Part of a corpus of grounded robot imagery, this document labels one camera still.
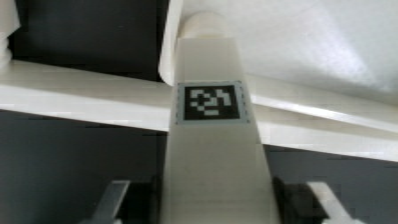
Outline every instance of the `white horizontal beam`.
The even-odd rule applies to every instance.
[[[168,131],[171,87],[15,61],[0,75],[0,109]],[[255,106],[264,144],[398,161],[397,133],[281,109]]]

